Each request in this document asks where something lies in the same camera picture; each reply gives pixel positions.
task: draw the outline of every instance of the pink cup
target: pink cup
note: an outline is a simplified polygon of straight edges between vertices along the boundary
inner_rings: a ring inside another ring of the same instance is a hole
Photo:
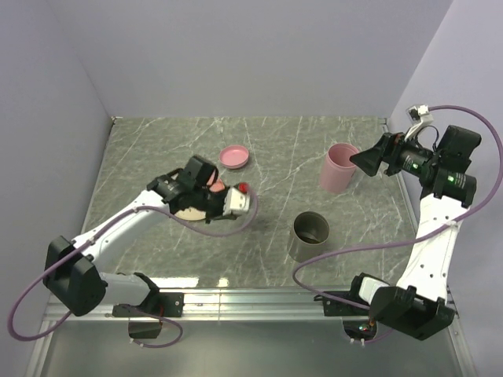
[[[323,167],[321,167],[320,186],[328,192],[343,192],[356,171],[349,158],[360,151],[351,144],[339,143],[330,147]]]

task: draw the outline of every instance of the gray marble surface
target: gray marble surface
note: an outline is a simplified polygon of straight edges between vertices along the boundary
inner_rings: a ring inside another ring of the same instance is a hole
[[[259,194],[260,211],[246,231],[225,239],[201,236],[166,220],[150,229],[105,272],[143,272],[187,287],[294,285],[296,263],[286,250],[289,227],[305,210],[331,226],[331,249],[414,237],[397,178],[374,178],[357,171],[346,192],[332,195],[318,185],[325,153],[336,142],[373,145],[383,129],[377,118],[256,117],[117,119],[112,128],[94,198],[86,220],[92,229],[125,207],[155,176],[185,166],[200,154],[218,162],[222,148],[245,145],[251,160],[220,174],[226,184],[246,181]],[[207,229],[228,229],[236,221],[216,221]],[[371,273],[396,282],[410,248],[342,255],[306,267],[309,284],[349,284]]]

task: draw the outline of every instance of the red object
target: red object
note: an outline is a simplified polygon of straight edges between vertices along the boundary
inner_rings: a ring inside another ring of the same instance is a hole
[[[248,183],[240,183],[238,186],[237,186],[237,189],[239,191],[241,191],[242,193],[246,194],[248,193]]]

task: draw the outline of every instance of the gray cup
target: gray cup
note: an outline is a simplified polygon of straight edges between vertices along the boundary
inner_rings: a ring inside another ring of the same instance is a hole
[[[321,255],[328,248],[329,223],[316,212],[298,215],[290,228],[288,254],[297,262]]]

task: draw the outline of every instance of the pink bowl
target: pink bowl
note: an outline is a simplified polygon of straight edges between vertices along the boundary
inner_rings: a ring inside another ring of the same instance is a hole
[[[227,169],[239,169],[246,165],[249,156],[243,145],[230,145],[220,152],[220,162]]]

